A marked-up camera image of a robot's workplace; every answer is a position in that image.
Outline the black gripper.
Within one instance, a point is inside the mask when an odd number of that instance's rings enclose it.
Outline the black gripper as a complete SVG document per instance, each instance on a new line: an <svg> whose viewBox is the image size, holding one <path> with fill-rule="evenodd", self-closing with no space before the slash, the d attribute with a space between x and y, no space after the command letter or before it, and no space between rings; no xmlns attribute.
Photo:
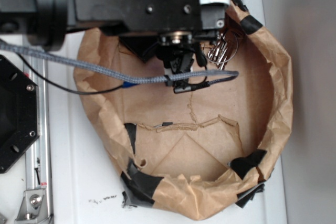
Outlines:
<svg viewBox="0 0 336 224"><path fill-rule="evenodd" d="M217 30L231 0L68 0L68 29L109 35Z"/></svg>

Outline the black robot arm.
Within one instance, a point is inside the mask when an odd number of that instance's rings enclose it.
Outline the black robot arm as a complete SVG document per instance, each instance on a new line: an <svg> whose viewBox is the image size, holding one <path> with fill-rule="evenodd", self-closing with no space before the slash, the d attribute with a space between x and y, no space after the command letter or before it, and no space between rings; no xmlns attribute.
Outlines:
<svg viewBox="0 0 336 224"><path fill-rule="evenodd" d="M231 0L1 0L1 34L26 35L59 50L68 33L99 28L106 35L209 40L224 25Z"/></svg>

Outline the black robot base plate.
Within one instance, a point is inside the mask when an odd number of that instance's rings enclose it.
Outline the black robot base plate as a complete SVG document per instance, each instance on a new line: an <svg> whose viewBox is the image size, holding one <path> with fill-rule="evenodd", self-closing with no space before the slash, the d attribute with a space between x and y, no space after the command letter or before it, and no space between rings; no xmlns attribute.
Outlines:
<svg viewBox="0 0 336 224"><path fill-rule="evenodd" d="M37 85L1 55L1 174L39 137Z"/></svg>

